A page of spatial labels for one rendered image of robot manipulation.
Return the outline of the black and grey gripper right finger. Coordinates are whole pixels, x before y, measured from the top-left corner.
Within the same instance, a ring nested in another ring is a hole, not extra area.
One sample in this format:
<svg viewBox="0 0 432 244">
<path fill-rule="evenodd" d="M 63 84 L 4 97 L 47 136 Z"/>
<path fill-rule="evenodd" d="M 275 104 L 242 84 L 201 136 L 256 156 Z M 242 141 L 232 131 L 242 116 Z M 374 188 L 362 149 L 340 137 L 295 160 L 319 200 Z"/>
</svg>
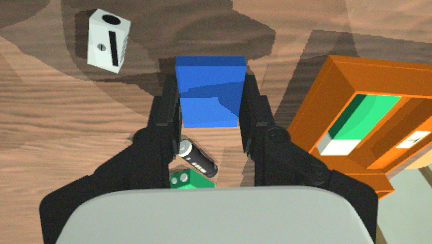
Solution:
<svg viewBox="0 0 432 244">
<path fill-rule="evenodd" d="M 321 160 L 291 142 L 289 132 L 275 125 L 268 98 L 260 95 L 255 75 L 245 75 L 238 118 L 243 152 L 255 162 L 254 187 L 310 186 L 336 193 L 353 206 L 375 244 L 376 191 L 329 170 Z"/>
</svg>

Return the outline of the blue rectangular block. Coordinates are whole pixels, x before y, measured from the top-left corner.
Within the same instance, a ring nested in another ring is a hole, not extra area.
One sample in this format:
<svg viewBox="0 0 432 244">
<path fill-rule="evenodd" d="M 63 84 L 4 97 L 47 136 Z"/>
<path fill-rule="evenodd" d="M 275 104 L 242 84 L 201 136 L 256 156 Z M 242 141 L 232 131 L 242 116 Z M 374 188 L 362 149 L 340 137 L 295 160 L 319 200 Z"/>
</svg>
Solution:
<svg viewBox="0 0 432 244">
<path fill-rule="evenodd" d="M 184 128 L 237 127 L 244 56 L 177 56 L 175 68 Z"/>
</svg>

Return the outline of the orange open-top bin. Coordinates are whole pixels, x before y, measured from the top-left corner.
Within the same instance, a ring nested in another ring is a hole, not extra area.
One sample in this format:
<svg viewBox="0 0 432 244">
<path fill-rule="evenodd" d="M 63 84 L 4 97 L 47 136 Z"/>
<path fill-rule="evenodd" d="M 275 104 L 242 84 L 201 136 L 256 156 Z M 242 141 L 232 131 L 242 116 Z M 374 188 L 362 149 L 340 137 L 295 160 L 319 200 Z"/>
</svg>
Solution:
<svg viewBox="0 0 432 244">
<path fill-rule="evenodd" d="M 316 145 L 357 93 L 403 97 L 347 155 L 320 155 Z M 431 113 L 432 65 L 328 55 L 287 131 L 379 200 L 395 191 L 385 174 L 432 143 Z"/>
</svg>

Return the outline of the white pencil sharpener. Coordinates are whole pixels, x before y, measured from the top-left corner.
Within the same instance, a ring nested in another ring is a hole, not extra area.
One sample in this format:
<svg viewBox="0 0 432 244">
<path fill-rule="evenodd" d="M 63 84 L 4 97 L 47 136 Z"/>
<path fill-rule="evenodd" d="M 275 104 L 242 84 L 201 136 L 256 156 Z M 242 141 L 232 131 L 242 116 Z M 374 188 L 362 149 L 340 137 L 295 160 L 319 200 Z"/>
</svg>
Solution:
<svg viewBox="0 0 432 244">
<path fill-rule="evenodd" d="M 131 21 L 97 9 L 89 18 L 88 64 L 118 73 Z"/>
</svg>

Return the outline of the black aa battery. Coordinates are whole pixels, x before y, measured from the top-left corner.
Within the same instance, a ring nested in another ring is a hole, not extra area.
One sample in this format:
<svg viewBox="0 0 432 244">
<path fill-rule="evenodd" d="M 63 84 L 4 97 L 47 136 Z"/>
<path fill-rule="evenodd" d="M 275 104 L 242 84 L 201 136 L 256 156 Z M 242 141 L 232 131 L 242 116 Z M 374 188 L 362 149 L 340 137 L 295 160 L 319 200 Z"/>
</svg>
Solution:
<svg viewBox="0 0 432 244">
<path fill-rule="evenodd" d="M 214 177 L 218 167 L 188 140 L 180 142 L 179 156 L 208 178 Z"/>
</svg>

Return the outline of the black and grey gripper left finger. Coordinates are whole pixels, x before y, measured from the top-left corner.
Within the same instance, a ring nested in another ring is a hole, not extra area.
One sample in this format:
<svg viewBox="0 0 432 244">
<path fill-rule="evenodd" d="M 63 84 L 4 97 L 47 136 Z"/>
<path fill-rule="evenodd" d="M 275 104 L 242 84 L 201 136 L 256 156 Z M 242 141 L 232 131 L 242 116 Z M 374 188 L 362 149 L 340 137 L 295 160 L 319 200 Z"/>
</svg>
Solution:
<svg viewBox="0 0 432 244">
<path fill-rule="evenodd" d="M 171 189 L 168 164 L 179 155 L 182 118 L 177 77 L 166 75 L 162 97 L 154 96 L 147 127 L 134 134 L 132 144 L 92 175 L 42 199 L 39 214 L 44 244 L 56 244 L 71 214 L 94 197 L 124 190 Z"/>
</svg>

